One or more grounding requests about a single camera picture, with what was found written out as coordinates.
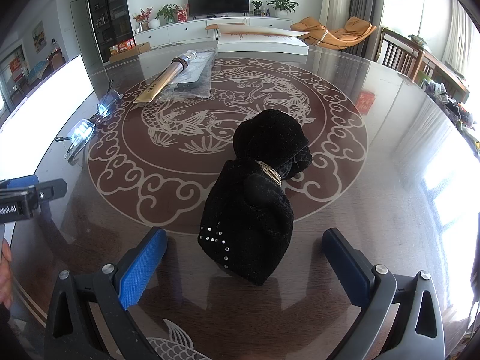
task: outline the eyeglasses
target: eyeglasses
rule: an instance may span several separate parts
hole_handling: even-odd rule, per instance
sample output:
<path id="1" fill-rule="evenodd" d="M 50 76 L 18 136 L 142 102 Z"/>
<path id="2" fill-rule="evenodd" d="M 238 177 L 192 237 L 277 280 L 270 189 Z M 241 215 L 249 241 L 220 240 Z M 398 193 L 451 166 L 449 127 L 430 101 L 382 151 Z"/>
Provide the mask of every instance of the eyeglasses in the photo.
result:
<path id="1" fill-rule="evenodd" d="M 56 137 L 55 142 L 69 142 L 67 152 L 64 158 L 69 163 L 75 161 L 76 155 L 85 147 L 87 142 L 92 138 L 97 129 L 105 121 L 114 108 L 115 104 L 122 99 L 123 95 L 116 90 L 112 90 L 113 81 L 110 81 L 109 91 L 98 101 L 97 113 L 88 119 L 80 120 L 68 133 L 67 137 Z"/>

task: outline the open book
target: open book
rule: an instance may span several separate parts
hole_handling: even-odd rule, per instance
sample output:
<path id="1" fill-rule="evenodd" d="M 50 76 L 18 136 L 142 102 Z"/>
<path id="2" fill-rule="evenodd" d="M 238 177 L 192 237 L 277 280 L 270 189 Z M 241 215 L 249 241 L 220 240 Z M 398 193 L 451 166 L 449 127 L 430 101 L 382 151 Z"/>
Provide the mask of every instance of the open book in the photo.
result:
<path id="1" fill-rule="evenodd" d="M 264 51 L 273 53 L 308 54 L 308 45 L 297 36 L 307 32 L 279 28 L 219 24 L 221 32 L 218 51 Z"/>

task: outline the glass tabletop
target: glass tabletop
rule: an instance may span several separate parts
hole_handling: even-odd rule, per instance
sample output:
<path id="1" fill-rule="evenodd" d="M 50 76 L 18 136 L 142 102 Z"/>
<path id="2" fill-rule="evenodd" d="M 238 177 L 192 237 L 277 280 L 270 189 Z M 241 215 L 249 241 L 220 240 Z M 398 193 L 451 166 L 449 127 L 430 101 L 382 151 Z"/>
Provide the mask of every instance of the glass tabletop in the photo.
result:
<path id="1" fill-rule="evenodd" d="M 124 93 L 122 103 L 74 165 L 63 158 L 61 143 L 51 144 L 35 174 L 40 181 L 65 179 L 67 195 L 15 226 L 16 294 L 38 324 L 31 340 L 42 341 L 61 270 L 90 273 L 116 263 L 150 227 L 161 226 L 167 251 L 129 309 L 152 343 L 175 342 L 170 333 L 181 328 L 198 359 L 325 359 L 359 313 L 320 248 L 323 232 L 337 227 L 373 264 L 401 275 L 430 272 L 449 353 L 470 313 L 466 267 L 473 263 L 479 211 L 478 194 L 470 193 L 478 191 L 479 164 L 452 123 L 406 76 L 316 47 L 307 56 L 219 53 L 210 100 L 133 103 L 145 80 L 173 57 L 212 45 L 152 50 L 90 75 L 94 92 L 59 135 L 95 113 L 110 80 Z M 235 68 L 244 76 L 221 78 Z M 268 96 L 258 95 L 259 87 Z M 339 110 L 340 100 L 349 105 Z M 292 240 L 271 277 L 254 286 L 220 269 L 197 235 L 208 191 L 234 158 L 229 131 L 264 106 L 294 113 L 313 165 L 282 185 L 295 214 Z M 202 113 L 221 123 L 192 121 Z M 339 123 L 349 124 L 348 137 L 335 133 Z M 395 312 L 391 307 L 370 357 Z M 93 314 L 111 355 L 121 359 L 97 307 Z"/>

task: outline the plant pot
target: plant pot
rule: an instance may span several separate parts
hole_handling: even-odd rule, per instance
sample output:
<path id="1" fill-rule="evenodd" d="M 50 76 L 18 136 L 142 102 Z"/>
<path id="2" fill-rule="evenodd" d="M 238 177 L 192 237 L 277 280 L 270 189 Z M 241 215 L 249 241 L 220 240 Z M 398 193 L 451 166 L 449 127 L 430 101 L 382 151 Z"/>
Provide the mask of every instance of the plant pot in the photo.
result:
<path id="1" fill-rule="evenodd" d="M 288 11 L 284 11 L 284 10 L 280 10 L 280 9 L 277 9 L 276 12 L 275 12 L 275 15 L 276 15 L 279 19 L 286 19 L 286 18 L 289 16 L 289 12 L 288 12 Z"/>
<path id="2" fill-rule="evenodd" d="M 154 28 L 160 27 L 160 20 L 152 19 L 148 22 L 148 27 L 153 30 Z"/>

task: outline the blue gripper pad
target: blue gripper pad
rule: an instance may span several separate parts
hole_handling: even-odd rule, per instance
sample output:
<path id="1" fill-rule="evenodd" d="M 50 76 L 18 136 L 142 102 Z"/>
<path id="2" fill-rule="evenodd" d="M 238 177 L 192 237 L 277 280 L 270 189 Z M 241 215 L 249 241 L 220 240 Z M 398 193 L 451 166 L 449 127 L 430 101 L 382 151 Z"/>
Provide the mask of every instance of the blue gripper pad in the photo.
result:
<path id="1" fill-rule="evenodd" d="M 123 309 L 138 303 L 167 249 L 167 233 L 154 227 L 118 263 L 118 299 Z"/>
<path id="2" fill-rule="evenodd" d="M 366 257 L 352 248 L 336 229 L 328 229 L 322 236 L 322 250 L 337 275 L 350 302 L 362 309 L 369 305 L 375 276 Z"/>
<path id="3" fill-rule="evenodd" d="M 19 178 L 12 178 L 6 182 L 6 188 L 24 188 L 30 185 L 37 185 L 38 177 L 36 175 L 23 176 Z"/>

